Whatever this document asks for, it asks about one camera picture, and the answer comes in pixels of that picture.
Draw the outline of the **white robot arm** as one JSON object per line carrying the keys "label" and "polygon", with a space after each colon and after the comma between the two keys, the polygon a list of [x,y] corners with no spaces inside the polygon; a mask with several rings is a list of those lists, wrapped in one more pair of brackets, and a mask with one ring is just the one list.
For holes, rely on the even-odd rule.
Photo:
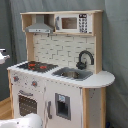
{"label": "white robot arm", "polygon": [[[0,64],[4,64],[6,59],[10,58],[9,55],[3,55],[2,53],[5,52],[5,49],[0,49]],[[11,98],[11,109],[13,110],[12,116],[14,117],[14,98],[13,96],[13,88],[11,85],[11,70],[16,68],[9,67],[8,70],[8,79],[9,79],[9,89],[10,89],[10,98]],[[24,96],[33,96],[32,93],[26,93],[22,90],[19,91],[21,95]],[[15,118],[15,119],[8,119],[8,120],[0,120],[0,128],[43,128],[42,119],[39,115],[31,113],[27,114],[26,116]]]}

